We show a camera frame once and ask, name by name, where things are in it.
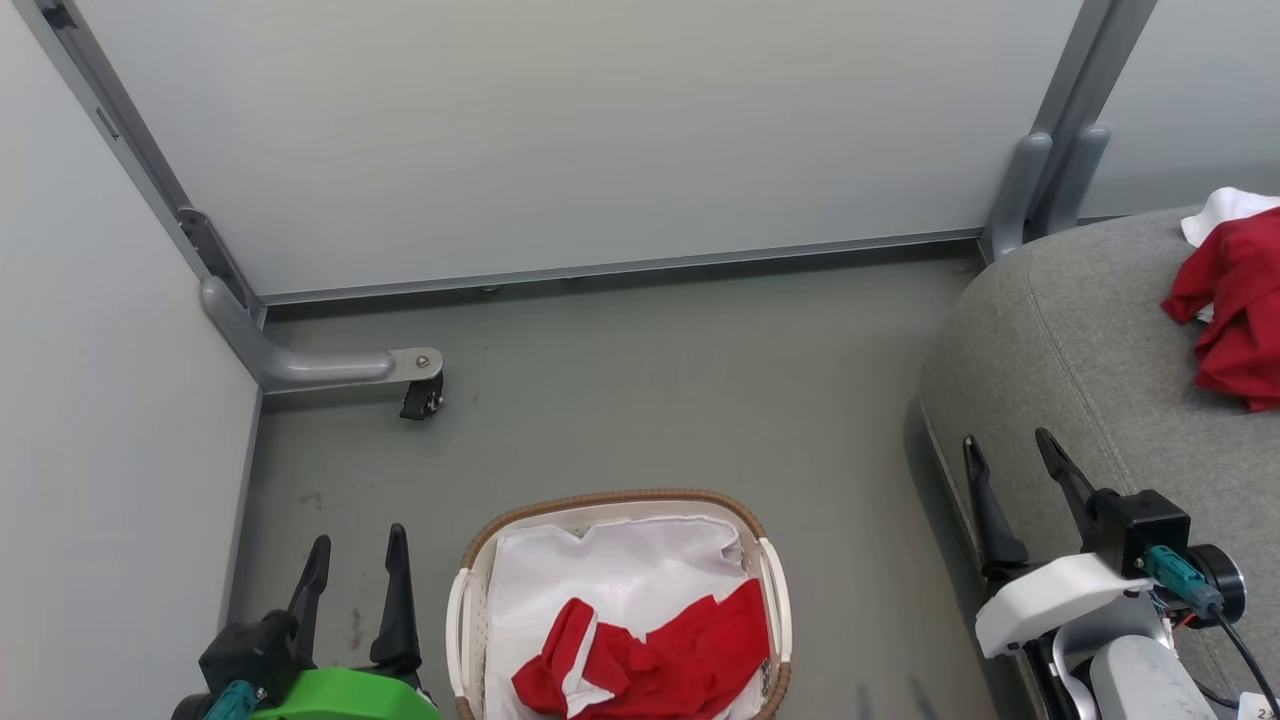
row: gray panel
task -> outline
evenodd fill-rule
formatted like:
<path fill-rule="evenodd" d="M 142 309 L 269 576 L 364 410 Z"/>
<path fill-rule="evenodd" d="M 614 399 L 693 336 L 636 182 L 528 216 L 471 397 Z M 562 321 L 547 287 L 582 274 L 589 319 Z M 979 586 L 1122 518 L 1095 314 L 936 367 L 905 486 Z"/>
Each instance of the gray panel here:
<path fill-rule="evenodd" d="M 284 296 L 978 227 L 1079 3 L 81 9 Z"/>
<path fill-rule="evenodd" d="M 1087 215 L 1280 195 L 1280 3 L 1161 0 L 1101 119 L 1115 138 Z"/>
<path fill-rule="evenodd" d="M 95 114 L 109 126 L 111 140 L 122 140 L 138 160 L 150 183 L 164 199 L 169 211 L 191 205 L 173 169 L 160 152 L 146 123 L 129 99 L 128 91 L 111 69 L 92 31 L 88 29 L 79 8 L 72 0 L 17 0 L 36 3 L 50 18 L 58 38 L 101 106 Z"/>
<path fill-rule="evenodd" d="M 0 717 L 168 717 L 220 626 L 257 386 L 23 5 L 0 3 Z"/>

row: white cloth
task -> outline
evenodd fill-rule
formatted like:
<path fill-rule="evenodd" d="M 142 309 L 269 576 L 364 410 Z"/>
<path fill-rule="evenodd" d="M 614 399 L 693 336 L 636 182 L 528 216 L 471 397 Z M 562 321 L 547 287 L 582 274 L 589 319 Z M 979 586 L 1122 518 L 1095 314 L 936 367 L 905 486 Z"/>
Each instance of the white cloth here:
<path fill-rule="evenodd" d="M 613 700 L 613 693 L 604 688 L 598 688 L 582 678 L 586 671 L 586 657 L 591 655 L 591 644 L 595 643 L 595 629 L 600 624 L 600 614 L 591 614 L 591 624 L 582 635 L 581 644 L 577 646 L 577 657 L 573 659 L 573 667 L 564 675 L 561 683 L 561 692 L 564 693 L 567 717 L 573 717 L 589 705 Z"/>
<path fill-rule="evenodd" d="M 511 678 L 541 652 L 570 600 L 582 600 L 598 621 L 643 639 L 694 601 L 708 594 L 724 600 L 748 579 L 737 530 L 714 518 L 622 520 L 594 525 L 582 537 L 554 527 L 506 534 L 489 580 L 485 720 L 539 720 L 520 702 Z M 579 700 L 571 712 L 608 700 L 581 674 L 571 674 L 566 684 L 571 679 L 575 685 L 566 691 Z M 746 720 L 763 705 L 756 674 L 721 719 Z"/>
<path fill-rule="evenodd" d="M 1199 247 L 1204 245 L 1204 241 L 1208 240 L 1208 236 L 1213 233 L 1217 225 L 1228 220 L 1239 220 L 1257 215 L 1258 213 L 1266 213 L 1275 208 L 1280 208 L 1280 197 L 1244 192 L 1234 187 L 1222 187 L 1215 190 L 1208 196 L 1204 209 L 1198 215 L 1183 218 L 1183 236 L 1187 237 L 1187 242 L 1192 243 L 1193 247 Z M 1212 322 L 1213 304 L 1210 302 L 1204 306 L 1203 310 L 1196 314 L 1196 318 L 1206 323 Z"/>

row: gray sofa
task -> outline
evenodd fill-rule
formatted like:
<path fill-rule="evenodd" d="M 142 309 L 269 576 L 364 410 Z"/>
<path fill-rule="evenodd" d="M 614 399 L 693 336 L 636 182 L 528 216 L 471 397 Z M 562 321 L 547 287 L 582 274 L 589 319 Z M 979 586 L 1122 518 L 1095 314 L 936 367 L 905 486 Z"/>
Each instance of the gray sofa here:
<path fill-rule="evenodd" d="M 1192 542 L 1245 574 L 1240 633 L 1280 682 L 1280 411 L 1248 414 L 1194 386 L 1202 325 L 1160 309 L 1192 252 L 1197 208 L 1124 218 L 1033 242 L 965 291 L 925 363 L 920 402 L 970 538 L 961 439 L 977 436 L 1032 560 L 1079 551 L 1033 430 L 1053 432 L 1093 482 L 1153 488 L 1192 516 Z M 1192 675 L 1228 697 L 1256 691 L 1220 629 L 1178 630 Z"/>

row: metal frame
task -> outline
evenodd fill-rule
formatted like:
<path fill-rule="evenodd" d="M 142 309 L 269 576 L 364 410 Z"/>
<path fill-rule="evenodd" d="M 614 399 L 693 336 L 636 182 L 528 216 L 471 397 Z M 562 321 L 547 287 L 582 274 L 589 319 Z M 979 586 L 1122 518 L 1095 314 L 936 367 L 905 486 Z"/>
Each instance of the metal frame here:
<path fill-rule="evenodd" d="M 444 372 L 433 347 L 365 352 L 298 352 L 269 340 L 221 278 L 200 286 L 205 314 L 218 325 L 265 395 L 357 384 L 430 380 Z"/>
<path fill-rule="evenodd" d="M 1156 0 L 1083 0 L 1075 26 L 1041 102 L 1032 132 L 1014 149 L 987 225 L 980 231 L 878 237 L 762 251 L 724 252 L 643 263 L 588 265 L 447 281 L 255 296 L 212 220 L 191 205 L 128 91 L 111 68 L 74 0 L 13 0 L 32 24 L 86 111 L 99 126 L 188 264 L 202 281 L 202 304 L 266 393 L 384 382 L 434 380 L 443 359 L 433 348 L 366 354 L 296 352 L 261 333 L 268 305 L 315 302 L 741 263 L 978 238 L 988 263 L 1028 237 L 1078 224 L 1079 209 L 1111 137 L 1097 124 Z"/>
<path fill-rule="evenodd" d="M 417 397 L 417 404 L 428 402 L 426 410 L 435 410 L 444 379 L 444 357 L 438 350 L 298 352 L 262 334 L 265 306 L 227 252 L 212 222 L 191 206 L 187 192 L 74 0 L 13 1 L 201 279 L 205 314 L 257 380 L 262 393 L 404 382 L 410 383 L 410 396 L 417 397 L 426 389 L 422 382 L 430 380 L 433 398 L 425 401 Z M 406 397 L 406 413 L 410 406 L 410 397 Z M 421 415 L 422 407 L 419 407 L 417 419 Z"/>
<path fill-rule="evenodd" d="M 1080 5 L 1032 132 L 1015 146 L 979 240 L 988 264 L 1028 240 L 1078 224 L 1111 140 L 1098 115 L 1155 8 L 1156 0 Z"/>

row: basket handle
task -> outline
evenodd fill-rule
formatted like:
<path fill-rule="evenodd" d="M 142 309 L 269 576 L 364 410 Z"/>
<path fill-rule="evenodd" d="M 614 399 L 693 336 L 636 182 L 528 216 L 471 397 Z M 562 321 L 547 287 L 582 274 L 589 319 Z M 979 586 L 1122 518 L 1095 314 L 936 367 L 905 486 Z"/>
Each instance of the basket handle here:
<path fill-rule="evenodd" d="M 462 667 L 462 603 L 470 600 L 467 592 L 471 570 L 463 568 L 453 578 L 453 587 L 449 588 L 449 607 L 444 615 L 444 659 L 449 666 L 449 685 L 453 687 L 453 697 L 466 697 L 467 678 Z"/>
<path fill-rule="evenodd" d="M 778 551 L 773 550 L 769 538 L 760 538 L 764 551 L 764 593 L 768 597 L 769 624 L 773 625 L 773 638 L 778 643 L 778 657 L 791 662 L 791 596 L 787 594 L 787 577 L 782 573 Z"/>

